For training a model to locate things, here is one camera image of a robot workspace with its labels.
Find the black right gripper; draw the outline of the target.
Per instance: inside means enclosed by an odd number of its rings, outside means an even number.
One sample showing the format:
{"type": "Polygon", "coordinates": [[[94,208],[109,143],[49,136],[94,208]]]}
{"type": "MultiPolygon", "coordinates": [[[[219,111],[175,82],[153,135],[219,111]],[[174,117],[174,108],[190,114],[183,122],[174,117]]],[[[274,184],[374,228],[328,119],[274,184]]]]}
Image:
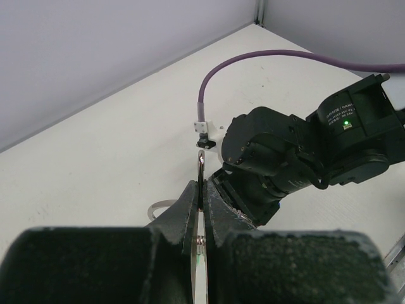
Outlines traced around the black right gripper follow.
{"type": "Polygon", "coordinates": [[[209,178],[223,200],[255,226],[264,226],[278,212],[282,190],[269,177],[241,169],[220,168],[209,178]]]}

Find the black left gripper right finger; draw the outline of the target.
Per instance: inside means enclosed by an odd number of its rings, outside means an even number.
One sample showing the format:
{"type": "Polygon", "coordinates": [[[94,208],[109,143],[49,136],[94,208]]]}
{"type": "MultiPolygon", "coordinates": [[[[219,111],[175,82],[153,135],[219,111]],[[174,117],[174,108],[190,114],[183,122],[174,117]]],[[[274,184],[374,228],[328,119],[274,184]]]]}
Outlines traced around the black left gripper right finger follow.
{"type": "Polygon", "coordinates": [[[208,303],[397,303],[380,252],[354,231],[261,231],[204,185],[208,303]]]}

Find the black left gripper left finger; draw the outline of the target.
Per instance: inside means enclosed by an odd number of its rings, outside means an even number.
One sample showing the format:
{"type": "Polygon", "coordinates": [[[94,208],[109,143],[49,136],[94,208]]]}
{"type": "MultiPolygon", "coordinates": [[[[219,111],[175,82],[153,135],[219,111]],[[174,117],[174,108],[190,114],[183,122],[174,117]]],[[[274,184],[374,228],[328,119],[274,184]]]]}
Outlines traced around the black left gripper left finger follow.
{"type": "Polygon", "coordinates": [[[33,227],[1,264],[2,303],[193,303],[197,182],[145,227],[33,227]]]}

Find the metal keyring with clips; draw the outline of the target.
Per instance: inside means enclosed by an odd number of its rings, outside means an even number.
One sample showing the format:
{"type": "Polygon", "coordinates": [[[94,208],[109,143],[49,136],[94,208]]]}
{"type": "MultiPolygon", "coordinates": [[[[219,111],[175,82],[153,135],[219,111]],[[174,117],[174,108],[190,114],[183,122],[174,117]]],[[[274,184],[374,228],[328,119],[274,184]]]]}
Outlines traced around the metal keyring with clips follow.
{"type": "Polygon", "coordinates": [[[196,272],[199,260],[204,258],[204,237],[201,231],[203,210],[205,155],[197,154],[197,179],[186,185],[178,199],[158,201],[149,206],[148,228],[161,233],[164,247],[157,254],[163,257],[163,279],[167,299],[163,303],[195,303],[196,272]]]}

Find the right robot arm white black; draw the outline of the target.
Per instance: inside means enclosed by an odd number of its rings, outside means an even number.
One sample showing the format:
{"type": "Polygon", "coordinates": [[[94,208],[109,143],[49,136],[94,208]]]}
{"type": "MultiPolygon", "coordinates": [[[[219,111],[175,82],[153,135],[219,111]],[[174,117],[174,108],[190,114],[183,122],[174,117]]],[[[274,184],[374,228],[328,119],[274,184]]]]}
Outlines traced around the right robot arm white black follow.
{"type": "Polygon", "coordinates": [[[390,75],[371,75],[325,99],[306,118],[257,107],[235,117],[212,181],[256,226],[286,196],[314,186],[360,184],[404,161],[404,110],[387,93],[390,75]]]}

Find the right aluminium frame post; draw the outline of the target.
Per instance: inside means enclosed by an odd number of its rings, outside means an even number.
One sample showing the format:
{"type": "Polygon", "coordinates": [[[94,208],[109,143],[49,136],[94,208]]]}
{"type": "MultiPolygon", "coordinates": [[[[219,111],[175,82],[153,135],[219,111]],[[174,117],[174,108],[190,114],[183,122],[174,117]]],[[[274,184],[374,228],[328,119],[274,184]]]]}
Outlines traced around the right aluminium frame post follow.
{"type": "Polygon", "coordinates": [[[254,24],[264,27],[268,0],[256,0],[254,24]]]}

